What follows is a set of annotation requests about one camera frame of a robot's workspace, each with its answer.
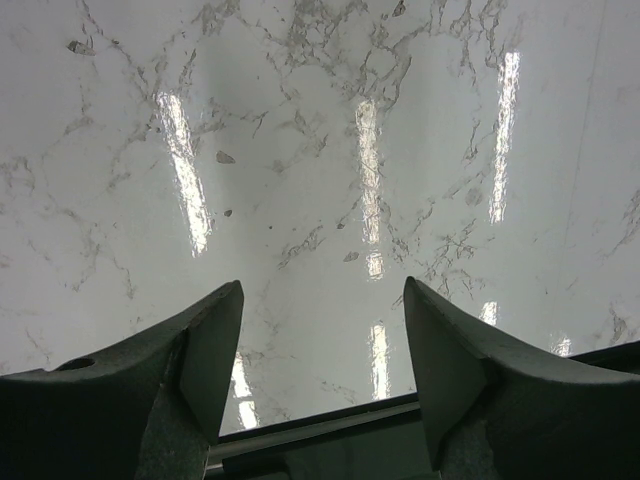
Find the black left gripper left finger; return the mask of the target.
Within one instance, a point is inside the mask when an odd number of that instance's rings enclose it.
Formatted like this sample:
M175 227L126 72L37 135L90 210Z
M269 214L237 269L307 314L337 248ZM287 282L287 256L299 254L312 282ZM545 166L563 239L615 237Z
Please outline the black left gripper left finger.
M201 479L241 330L239 281L55 370L1 379L5 479Z

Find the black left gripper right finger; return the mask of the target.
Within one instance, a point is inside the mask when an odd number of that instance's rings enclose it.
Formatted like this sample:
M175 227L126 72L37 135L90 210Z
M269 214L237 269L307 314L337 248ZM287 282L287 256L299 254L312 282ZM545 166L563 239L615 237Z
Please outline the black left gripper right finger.
M562 357L408 278L405 326L430 468L442 479L635 479L639 346Z

